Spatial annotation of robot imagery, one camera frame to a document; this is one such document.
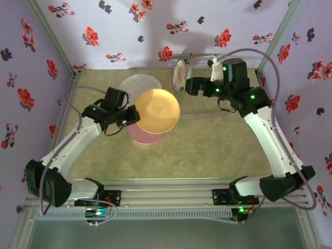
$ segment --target gray cable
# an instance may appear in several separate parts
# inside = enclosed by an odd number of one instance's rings
[[[242,49],[237,49],[237,50],[235,50],[233,52],[230,52],[228,54],[225,54],[225,55],[217,58],[217,61],[221,61],[222,59],[224,59],[224,58],[226,58],[226,57],[228,57],[228,56],[230,56],[230,55],[232,55],[234,53],[243,52],[243,51],[251,51],[251,52],[259,53],[262,56],[264,56],[266,59],[268,59],[271,62],[272,66],[273,66],[273,69],[274,69],[275,74],[276,74],[276,92],[275,92],[275,96],[274,96],[274,105],[272,106],[271,120],[272,120],[272,126],[275,128],[276,127],[276,125],[275,125],[275,117],[276,117],[276,115],[275,115],[275,106],[276,106],[276,103],[277,103],[277,100],[278,100],[278,97],[279,97],[279,91],[280,91],[280,75],[279,75],[278,68],[277,68],[275,62],[272,60],[272,58],[269,57],[266,53],[264,53],[262,51],[259,51],[257,49],[253,49],[253,48],[242,48]],[[315,195],[314,195],[314,192],[313,192],[312,188],[310,187],[307,179],[302,174],[302,172],[300,171],[299,167],[296,165],[295,161],[293,160],[293,158],[292,158],[291,154],[289,153],[286,145],[284,144],[283,140],[281,139],[281,136],[280,136],[280,134],[279,134],[279,132],[278,132],[277,129],[275,129],[275,134],[278,137],[279,141],[281,142],[281,145],[284,148],[284,150],[285,150],[287,156],[289,157],[289,160],[291,161],[292,165],[294,166],[296,172],[300,175],[301,179],[303,180],[303,182],[305,183],[306,187],[308,188],[309,193],[310,193],[310,195],[312,197],[313,203],[312,203],[312,205],[310,207],[305,207],[305,206],[299,206],[298,204],[293,203],[293,202],[289,201],[286,198],[282,198],[282,199],[285,200],[286,202],[294,205],[295,207],[297,207],[299,209],[303,209],[303,210],[314,210],[316,208],[316,206],[317,206],[317,201],[316,201],[316,198],[315,198]]]
[[[255,208],[255,209],[253,210],[253,213],[248,217],[248,219],[244,220],[242,223],[247,222],[247,220],[251,219],[251,218],[256,214],[257,210],[263,205],[263,203],[264,203],[264,201],[265,201],[265,198],[266,198],[266,197],[263,197],[263,199],[262,199],[262,201],[260,202],[260,204],[258,205],[258,207]]]
[[[203,218],[203,220],[212,220],[214,222],[228,223],[228,224],[232,224],[232,225],[236,225],[238,223],[238,222],[235,222],[232,220],[218,219],[218,218],[211,218],[211,217]]]
[[[60,148],[53,154],[51,160],[47,163],[42,175],[41,175],[41,178],[40,178],[40,185],[39,185],[39,206],[40,206],[40,214],[42,216],[44,216],[47,211],[49,210],[49,208],[51,207],[51,204],[48,204],[48,206],[46,207],[45,211],[43,210],[44,209],[44,205],[43,205],[43,200],[44,200],[44,182],[45,182],[45,176],[46,176],[46,172],[47,170],[50,168],[51,164],[53,163],[53,159],[55,159],[58,154],[62,151],[62,149],[67,146],[67,144],[69,144],[71,142],[71,140],[73,140],[73,138],[76,136],[77,132],[79,131],[79,129],[81,128],[81,125],[82,125],[82,115],[81,113],[79,112],[79,110],[73,106],[71,103],[69,103],[68,101],[68,95],[69,95],[69,92],[73,89],[76,89],[76,88],[85,88],[85,89],[92,89],[92,90],[95,90],[95,91],[98,91],[98,92],[101,92],[101,93],[104,93],[106,94],[105,91],[102,91],[102,90],[99,90],[97,88],[94,88],[94,87],[86,87],[86,86],[81,86],[81,87],[71,87],[69,88],[66,93],[65,93],[65,102],[66,104],[72,108],[77,114],[78,114],[78,126],[77,126],[77,131],[75,133],[73,133],[69,139],[67,141],[65,141],[61,146]]]

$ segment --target small plate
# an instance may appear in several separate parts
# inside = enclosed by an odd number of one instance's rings
[[[186,63],[179,59],[174,67],[172,87],[174,91],[179,91],[185,82]]]
[[[185,62],[185,69],[186,69],[186,72],[185,72],[185,81],[182,84],[182,86],[180,88],[180,91],[184,91],[185,90],[185,88],[186,88],[186,81],[191,78],[191,72],[192,72],[191,61],[189,59],[184,59],[184,62]]]

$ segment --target floral wallpaper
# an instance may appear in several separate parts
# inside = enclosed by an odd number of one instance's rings
[[[49,150],[70,74],[26,1],[0,16],[0,247],[8,248],[27,197],[25,166]]]
[[[278,50],[272,54],[281,78],[276,103],[278,122],[295,153],[305,165],[315,168],[316,176],[310,185],[315,192],[317,208],[312,213],[322,242],[330,247],[332,53],[328,41],[332,40],[332,33],[326,23],[331,23],[331,8],[329,0],[304,1],[301,11],[283,34]],[[264,68],[261,82],[273,98],[276,81],[271,65]]]
[[[171,54],[266,51],[290,1],[37,2],[73,69],[84,70],[163,68]],[[248,67],[261,61],[256,54],[242,55]]]

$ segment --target glass panel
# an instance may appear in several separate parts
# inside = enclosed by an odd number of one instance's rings
[[[238,225],[210,220],[114,220],[91,228],[84,221],[39,221],[29,248],[307,247],[294,208],[265,208],[247,223]]]

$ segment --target yellow plate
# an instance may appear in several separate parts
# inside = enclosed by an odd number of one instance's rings
[[[151,134],[163,134],[170,131],[180,117],[180,106],[170,92],[163,89],[151,89],[144,92],[136,101],[140,114],[138,126]]]

